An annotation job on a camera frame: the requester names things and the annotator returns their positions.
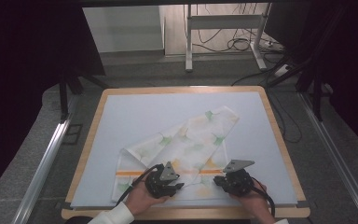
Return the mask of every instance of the folded fabric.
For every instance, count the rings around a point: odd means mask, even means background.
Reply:
[[[184,200],[213,197],[220,190],[211,184],[213,176],[227,165],[224,140],[238,120],[231,109],[222,106],[125,147],[117,164],[113,201],[146,168],[167,161],[180,175],[178,181],[185,183],[181,191],[186,194],[177,196]]]

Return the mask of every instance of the metal rail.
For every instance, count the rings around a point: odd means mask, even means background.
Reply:
[[[314,125],[316,132],[319,134],[321,140],[324,143],[324,147],[326,148],[330,159],[336,166],[336,169],[341,177],[342,182],[347,188],[349,194],[351,195],[354,203],[358,208],[358,182],[351,173],[350,168],[347,163],[342,158],[339,153],[338,148],[334,144],[333,139],[330,137],[329,132],[325,129],[324,124],[316,118],[316,116],[312,112],[312,103],[306,93],[299,93],[298,96],[302,100],[302,103],[307,110],[308,115],[310,116],[310,120]]]
[[[63,137],[65,136],[66,130],[68,129],[69,123],[74,115],[75,108],[77,105],[79,96],[75,95],[72,97],[69,103],[69,114],[67,119],[58,124],[49,144],[45,151],[45,154],[42,158],[42,161],[39,163],[37,170],[34,174],[34,178],[31,181],[30,186],[25,192],[24,197],[22,198],[21,204],[16,212],[11,223],[21,224],[26,223],[30,217],[34,204],[36,203],[37,198],[39,197],[40,191],[42,190],[46,178],[48,177],[48,172],[51,168],[52,163],[55,160],[58,149],[60,148]]]

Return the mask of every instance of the white sleeve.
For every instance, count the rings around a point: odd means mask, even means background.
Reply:
[[[134,216],[124,203],[120,203],[108,212],[101,212],[89,224],[129,224]]]
[[[289,224],[289,221],[287,219],[282,219],[280,221],[275,222],[275,224]]]

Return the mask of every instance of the black curtain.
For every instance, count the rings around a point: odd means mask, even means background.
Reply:
[[[349,2],[318,70],[333,88],[332,106],[358,135],[358,1]]]
[[[74,72],[103,75],[81,7],[0,1],[0,176],[27,136],[42,94]]]

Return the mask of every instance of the wooden table edge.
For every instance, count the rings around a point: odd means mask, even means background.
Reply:
[[[80,182],[81,176],[87,164],[87,159],[90,155],[92,143],[98,128],[98,124],[101,120],[104,104],[109,95],[128,95],[128,94],[169,94],[169,93],[218,93],[218,92],[247,92],[257,91],[260,94],[263,105],[268,115],[269,123],[271,124],[272,131],[274,132],[277,144],[282,153],[283,162],[289,173],[293,187],[295,189],[296,197],[299,202],[306,201],[304,192],[299,183],[296,175],[296,170],[290,159],[290,155],[287,151],[286,145],[283,141],[281,131],[278,127],[278,123],[272,112],[269,98],[266,95],[264,88],[259,86],[238,86],[238,87],[223,87],[223,86],[212,86],[212,87],[150,87],[150,88],[123,88],[123,89],[107,89],[103,91],[101,100],[98,103],[97,110],[95,112],[93,121],[89,128],[89,134],[86,138],[85,145],[76,167],[74,178],[72,179],[71,186],[68,190],[65,202],[70,204],[74,198],[76,188]],[[95,217],[103,210],[73,210],[70,208],[62,209],[62,217],[68,219],[75,216],[89,216]],[[310,215],[310,209],[308,207],[297,208],[295,206],[289,207],[278,207],[276,209],[276,217],[308,217]],[[136,217],[139,220],[165,220],[165,219],[177,219],[184,217],[186,219],[242,219],[252,218],[249,214],[244,213],[243,209],[239,207],[214,207],[214,208],[150,208],[147,212]]]

